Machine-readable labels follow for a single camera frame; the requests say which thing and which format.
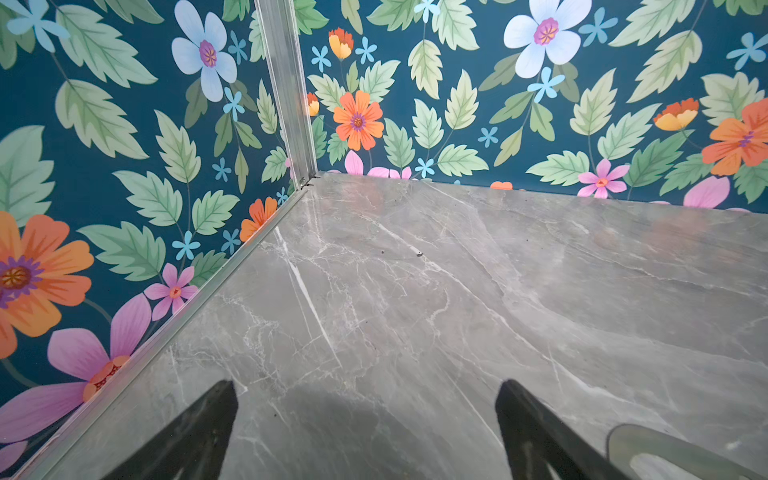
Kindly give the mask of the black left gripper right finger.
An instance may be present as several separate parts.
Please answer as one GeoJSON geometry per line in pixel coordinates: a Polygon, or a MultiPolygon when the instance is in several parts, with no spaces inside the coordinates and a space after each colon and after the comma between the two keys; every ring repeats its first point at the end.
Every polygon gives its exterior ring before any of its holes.
{"type": "Polygon", "coordinates": [[[627,477],[516,380],[501,384],[495,412],[514,480],[627,477]]]}

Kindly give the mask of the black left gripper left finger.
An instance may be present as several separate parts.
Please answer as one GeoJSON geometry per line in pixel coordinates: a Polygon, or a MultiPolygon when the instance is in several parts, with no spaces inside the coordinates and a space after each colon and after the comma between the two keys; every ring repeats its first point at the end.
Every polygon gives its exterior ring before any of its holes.
{"type": "Polygon", "coordinates": [[[234,383],[217,382],[106,477],[217,479],[237,411],[234,383]]]}

